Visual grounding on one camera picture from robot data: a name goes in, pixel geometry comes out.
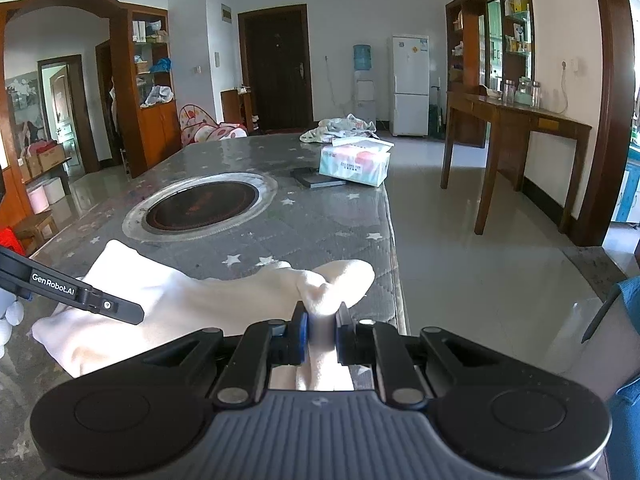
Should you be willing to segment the white gloved hand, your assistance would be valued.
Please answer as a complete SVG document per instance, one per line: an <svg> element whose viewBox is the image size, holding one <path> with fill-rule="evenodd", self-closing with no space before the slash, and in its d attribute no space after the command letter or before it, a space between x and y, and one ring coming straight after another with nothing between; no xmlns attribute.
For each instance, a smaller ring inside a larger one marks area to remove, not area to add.
<svg viewBox="0 0 640 480"><path fill-rule="evenodd" d="M24 320L24 306L12 292L0 290L0 356L6 353L13 330Z"/></svg>

